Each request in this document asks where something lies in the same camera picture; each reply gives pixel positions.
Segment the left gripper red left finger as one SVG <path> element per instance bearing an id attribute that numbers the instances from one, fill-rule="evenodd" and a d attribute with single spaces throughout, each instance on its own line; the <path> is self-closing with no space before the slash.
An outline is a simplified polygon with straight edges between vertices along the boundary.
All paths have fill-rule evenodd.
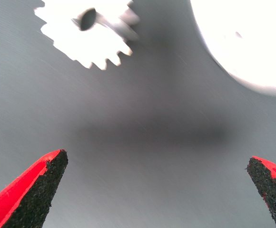
<path id="1" fill-rule="evenodd" d="M 0 191 L 0 228 L 41 228 L 68 164 L 67 152 L 49 152 Z"/>

